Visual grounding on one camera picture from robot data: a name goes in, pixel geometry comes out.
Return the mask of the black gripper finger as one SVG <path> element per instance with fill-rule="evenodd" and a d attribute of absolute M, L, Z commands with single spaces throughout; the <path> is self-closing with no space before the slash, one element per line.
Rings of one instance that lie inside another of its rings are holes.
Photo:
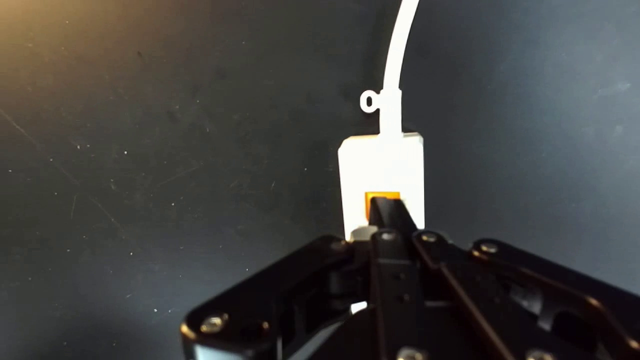
<path fill-rule="evenodd" d="M 369 199 L 369 223 L 402 235 L 411 235 L 417 230 L 404 201 L 391 197 Z"/>

